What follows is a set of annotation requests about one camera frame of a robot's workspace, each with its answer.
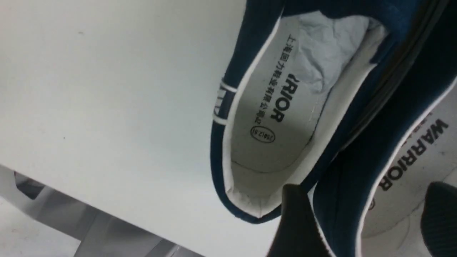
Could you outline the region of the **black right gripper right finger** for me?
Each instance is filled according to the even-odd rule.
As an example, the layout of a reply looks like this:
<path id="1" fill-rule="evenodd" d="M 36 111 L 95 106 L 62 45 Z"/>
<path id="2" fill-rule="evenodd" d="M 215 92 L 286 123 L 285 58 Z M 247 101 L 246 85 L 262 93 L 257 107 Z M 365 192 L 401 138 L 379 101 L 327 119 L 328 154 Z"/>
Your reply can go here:
<path id="1" fill-rule="evenodd" d="M 433 257 L 457 255 L 457 189 L 444 182 L 429 185 L 421 217 L 421 234 Z"/>

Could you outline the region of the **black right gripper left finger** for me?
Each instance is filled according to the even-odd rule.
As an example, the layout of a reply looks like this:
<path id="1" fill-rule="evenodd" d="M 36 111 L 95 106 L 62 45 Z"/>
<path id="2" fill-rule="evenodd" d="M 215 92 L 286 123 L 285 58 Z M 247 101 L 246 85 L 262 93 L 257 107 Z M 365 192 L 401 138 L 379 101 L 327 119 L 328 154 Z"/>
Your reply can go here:
<path id="1" fill-rule="evenodd" d="M 283 187 L 280 222 L 267 256 L 334 256 L 320 231 L 310 197 L 299 185 Z"/>

